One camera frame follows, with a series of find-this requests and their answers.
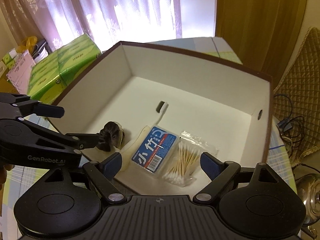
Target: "blue package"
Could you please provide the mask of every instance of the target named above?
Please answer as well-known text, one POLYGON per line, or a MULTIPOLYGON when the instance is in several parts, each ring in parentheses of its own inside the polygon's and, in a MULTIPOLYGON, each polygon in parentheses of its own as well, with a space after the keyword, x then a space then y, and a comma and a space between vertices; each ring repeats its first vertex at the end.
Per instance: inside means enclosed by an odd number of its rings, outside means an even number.
POLYGON ((156 173, 177 137, 154 126, 140 145, 132 160, 152 173, 156 173))

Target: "barcode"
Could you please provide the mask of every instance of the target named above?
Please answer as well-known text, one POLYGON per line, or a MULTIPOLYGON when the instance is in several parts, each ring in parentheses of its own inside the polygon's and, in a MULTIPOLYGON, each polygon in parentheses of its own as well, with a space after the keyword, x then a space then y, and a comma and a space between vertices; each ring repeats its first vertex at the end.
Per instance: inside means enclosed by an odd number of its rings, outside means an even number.
POLYGON ((151 170, 154 172, 156 170, 156 168, 158 167, 159 163, 161 162, 161 160, 162 160, 162 158, 159 157, 158 155, 153 156, 150 164, 147 167, 148 170, 151 170))

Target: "pink paper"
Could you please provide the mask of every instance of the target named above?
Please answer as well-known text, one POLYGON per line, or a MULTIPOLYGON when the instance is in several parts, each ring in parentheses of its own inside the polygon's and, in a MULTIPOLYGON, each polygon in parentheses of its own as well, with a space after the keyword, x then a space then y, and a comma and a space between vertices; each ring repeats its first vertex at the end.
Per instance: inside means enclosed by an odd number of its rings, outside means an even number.
POLYGON ((20 94, 28 92, 28 83, 34 65, 36 63, 29 51, 26 50, 7 74, 8 79, 20 94))

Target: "woven fabric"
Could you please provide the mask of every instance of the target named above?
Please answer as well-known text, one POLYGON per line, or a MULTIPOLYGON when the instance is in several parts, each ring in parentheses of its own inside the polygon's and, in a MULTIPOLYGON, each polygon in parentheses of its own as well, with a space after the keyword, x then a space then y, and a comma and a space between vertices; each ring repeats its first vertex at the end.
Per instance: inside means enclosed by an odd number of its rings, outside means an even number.
MULTIPOLYGON (((303 116, 305 136, 298 148, 294 148, 291 164, 320 149, 320 30, 310 28, 300 47, 298 56, 279 85, 275 94, 290 97, 293 109, 291 118, 303 116)), ((282 120, 289 116, 291 106, 285 97, 274 100, 274 116, 282 120)), ((293 136, 299 135, 298 125, 293 125, 293 136)))

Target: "dark brush bristles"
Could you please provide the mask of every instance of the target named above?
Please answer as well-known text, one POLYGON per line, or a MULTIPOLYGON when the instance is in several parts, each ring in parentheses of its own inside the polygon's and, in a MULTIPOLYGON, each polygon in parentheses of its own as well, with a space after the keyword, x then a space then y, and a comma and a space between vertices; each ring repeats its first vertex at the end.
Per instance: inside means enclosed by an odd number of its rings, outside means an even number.
POLYGON ((156 111, 157 111, 157 113, 160 113, 160 110, 161 110, 161 108, 162 108, 162 106, 164 105, 164 101, 161 101, 159 104, 158 104, 158 106, 157 106, 157 108, 156 108, 156 111))

